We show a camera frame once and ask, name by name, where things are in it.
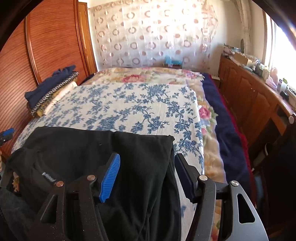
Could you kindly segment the cardboard box on cabinet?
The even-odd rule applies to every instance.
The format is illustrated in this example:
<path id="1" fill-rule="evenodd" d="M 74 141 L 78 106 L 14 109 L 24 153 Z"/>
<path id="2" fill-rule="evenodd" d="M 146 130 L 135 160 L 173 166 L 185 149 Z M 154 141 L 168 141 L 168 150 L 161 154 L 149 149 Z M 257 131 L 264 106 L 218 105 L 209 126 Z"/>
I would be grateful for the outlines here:
<path id="1" fill-rule="evenodd" d="M 245 65 L 248 67 L 253 65 L 253 62 L 249 58 L 238 52 L 234 53 L 234 59 L 241 65 Z"/>

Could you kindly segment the circle patterned sheer curtain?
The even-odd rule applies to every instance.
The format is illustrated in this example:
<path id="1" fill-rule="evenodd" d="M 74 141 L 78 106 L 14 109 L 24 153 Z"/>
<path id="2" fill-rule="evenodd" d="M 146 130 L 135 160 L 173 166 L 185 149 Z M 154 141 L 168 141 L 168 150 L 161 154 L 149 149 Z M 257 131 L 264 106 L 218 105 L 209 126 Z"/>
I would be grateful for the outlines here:
<path id="1" fill-rule="evenodd" d="M 164 66 L 209 69 L 218 19 L 210 1 L 112 1 L 89 9 L 93 48 L 100 69 Z"/>

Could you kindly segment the blue floral white cloth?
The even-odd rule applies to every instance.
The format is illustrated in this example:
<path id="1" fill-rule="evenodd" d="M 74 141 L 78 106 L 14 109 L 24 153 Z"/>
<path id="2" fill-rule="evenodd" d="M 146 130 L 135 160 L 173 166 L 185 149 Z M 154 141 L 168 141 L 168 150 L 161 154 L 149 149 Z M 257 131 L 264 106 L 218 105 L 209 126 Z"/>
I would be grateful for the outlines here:
<path id="1" fill-rule="evenodd" d="M 39 211 L 58 182 L 90 175 L 119 154 L 110 197 L 96 204 L 109 240 L 183 240 L 195 206 L 174 157 L 204 171 L 196 94 L 185 85 L 101 83 L 75 87 L 22 131 L 9 160 L 20 195 Z"/>

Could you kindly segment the long wooden cabinet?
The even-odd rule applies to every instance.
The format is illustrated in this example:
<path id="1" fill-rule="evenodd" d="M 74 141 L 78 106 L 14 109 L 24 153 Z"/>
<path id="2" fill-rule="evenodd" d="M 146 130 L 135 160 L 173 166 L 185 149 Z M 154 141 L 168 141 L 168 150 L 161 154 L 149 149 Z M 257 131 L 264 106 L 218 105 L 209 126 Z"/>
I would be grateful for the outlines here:
<path id="1" fill-rule="evenodd" d="M 258 140 L 269 121 L 281 135 L 285 132 L 295 110 L 262 78 L 224 56 L 220 57 L 218 77 L 221 94 L 249 147 Z"/>

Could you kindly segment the folded navy blue garment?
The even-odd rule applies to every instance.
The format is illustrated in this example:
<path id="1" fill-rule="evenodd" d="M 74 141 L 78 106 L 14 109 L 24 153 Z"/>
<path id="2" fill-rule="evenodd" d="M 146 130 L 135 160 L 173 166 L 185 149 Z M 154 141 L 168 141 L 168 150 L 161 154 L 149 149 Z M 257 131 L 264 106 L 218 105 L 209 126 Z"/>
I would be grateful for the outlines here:
<path id="1" fill-rule="evenodd" d="M 28 101 L 29 108 L 37 109 L 37 107 L 49 99 L 53 93 L 73 82 L 79 74 L 74 70 L 75 68 L 75 65 L 71 65 L 62 70 L 56 70 L 51 77 L 45 79 L 35 90 L 26 92 L 25 99 Z"/>

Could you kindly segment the black t-shirt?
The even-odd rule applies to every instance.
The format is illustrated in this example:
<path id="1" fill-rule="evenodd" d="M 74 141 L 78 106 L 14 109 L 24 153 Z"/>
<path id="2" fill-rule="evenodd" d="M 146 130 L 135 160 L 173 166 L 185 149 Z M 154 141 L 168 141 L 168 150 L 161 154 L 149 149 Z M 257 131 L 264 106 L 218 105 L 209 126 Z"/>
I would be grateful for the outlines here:
<path id="1" fill-rule="evenodd" d="M 35 129 L 7 168 L 36 212 L 28 240 L 180 240 L 174 138 Z"/>

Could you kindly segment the pink bottle on cabinet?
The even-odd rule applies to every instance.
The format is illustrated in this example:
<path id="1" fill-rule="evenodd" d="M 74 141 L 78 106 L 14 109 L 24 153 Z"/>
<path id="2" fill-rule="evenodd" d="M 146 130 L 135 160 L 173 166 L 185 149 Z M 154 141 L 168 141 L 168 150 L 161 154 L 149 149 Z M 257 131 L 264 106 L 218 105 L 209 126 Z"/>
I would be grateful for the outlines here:
<path id="1" fill-rule="evenodd" d="M 267 78 L 265 83 L 272 89 L 277 90 L 279 80 L 278 80 L 278 70 L 275 67 L 271 69 L 270 75 Z"/>

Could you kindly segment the navy blue bed sheet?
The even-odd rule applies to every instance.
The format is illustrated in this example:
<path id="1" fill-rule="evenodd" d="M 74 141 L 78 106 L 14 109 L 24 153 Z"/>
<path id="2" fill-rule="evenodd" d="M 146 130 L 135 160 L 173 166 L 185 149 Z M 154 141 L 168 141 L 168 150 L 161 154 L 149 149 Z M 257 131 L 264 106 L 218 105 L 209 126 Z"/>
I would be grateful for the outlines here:
<path id="1" fill-rule="evenodd" d="M 246 137 L 239 131 L 235 118 L 228 110 L 225 99 L 220 94 L 211 75 L 208 73 L 202 75 L 204 77 L 202 87 L 205 98 L 214 112 L 218 114 L 215 134 L 219 143 L 226 180 L 227 182 L 238 181 L 252 203 L 255 204 L 256 189 L 250 167 Z"/>

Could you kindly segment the blue item on box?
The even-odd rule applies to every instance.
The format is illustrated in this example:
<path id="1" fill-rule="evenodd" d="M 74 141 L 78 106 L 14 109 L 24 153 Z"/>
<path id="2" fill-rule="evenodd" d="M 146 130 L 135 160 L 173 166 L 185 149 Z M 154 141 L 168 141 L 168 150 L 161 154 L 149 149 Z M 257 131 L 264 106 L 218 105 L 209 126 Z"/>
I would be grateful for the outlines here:
<path id="1" fill-rule="evenodd" d="M 168 65 L 169 67 L 173 67 L 173 66 L 182 67 L 183 62 L 181 60 L 175 60 L 170 56 L 165 56 L 165 64 Z"/>

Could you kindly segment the yellow folded garment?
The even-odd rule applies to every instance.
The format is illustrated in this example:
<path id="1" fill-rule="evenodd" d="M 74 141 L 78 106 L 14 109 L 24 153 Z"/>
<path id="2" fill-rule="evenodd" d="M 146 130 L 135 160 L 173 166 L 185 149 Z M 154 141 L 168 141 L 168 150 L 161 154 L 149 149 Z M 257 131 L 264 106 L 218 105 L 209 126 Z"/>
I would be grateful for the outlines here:
<path id="1" fill-rule="evenodd" d="M 68 92 L 73 90 L 75 87 L 77 87 L 77 84 L 75 81 L 69 83 L 67 86 L 62 88 L 59 93 L 49 102 L 49 104 L 46 106 L 46 108 L 43 110 L 42 114 L 47 115 L 47 113 L 51 110 L 51 108 L 57 104 Z"/>

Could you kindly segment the wooden framed window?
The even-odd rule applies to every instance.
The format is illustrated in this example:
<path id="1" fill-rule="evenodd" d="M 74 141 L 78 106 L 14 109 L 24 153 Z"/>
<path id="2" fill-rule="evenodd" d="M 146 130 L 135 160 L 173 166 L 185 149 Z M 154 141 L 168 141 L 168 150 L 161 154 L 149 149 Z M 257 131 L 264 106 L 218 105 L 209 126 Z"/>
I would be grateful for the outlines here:
<path id="1" fill-rule="evenodd" d="M 280 78 L 295 81 L 295 49 L 283 30 L 267 14 L 263 14 L 265 38 L 265 66 L 275 67 Z"/>

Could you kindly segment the dark patterned folded garment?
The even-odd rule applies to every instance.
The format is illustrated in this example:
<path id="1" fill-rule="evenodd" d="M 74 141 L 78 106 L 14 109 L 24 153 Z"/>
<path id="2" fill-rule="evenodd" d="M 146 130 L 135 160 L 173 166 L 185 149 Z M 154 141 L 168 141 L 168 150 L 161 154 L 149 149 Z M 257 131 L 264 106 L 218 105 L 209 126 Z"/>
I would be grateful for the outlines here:
<path id="1" fill-rule="evenodd" d="M 47 88 L 45 93 L 41 94 L 39 91 L 33 93 L 30 97 L 27 96 L 26 100 L 28 101 L 28 110 L 31 116 L 35 118 L 46 115 L 54 104 L 77 86 L 78 75 L 79 72 L 73 71 L 55 87 Z"/>

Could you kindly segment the colourful floral quilt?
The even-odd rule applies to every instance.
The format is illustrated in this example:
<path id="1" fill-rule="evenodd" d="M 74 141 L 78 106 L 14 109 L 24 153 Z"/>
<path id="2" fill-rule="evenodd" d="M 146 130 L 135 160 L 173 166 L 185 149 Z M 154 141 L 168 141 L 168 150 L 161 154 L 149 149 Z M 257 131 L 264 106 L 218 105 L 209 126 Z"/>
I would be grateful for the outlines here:
<path id="1" fill-rule="evenodd" d="M 226 182 L 215 134 L 217 114 L 202 74 L 168 68 L 110 68 L 85 82 L 87 130 L 171 135 L 174 150 L 212 180 Z"/>

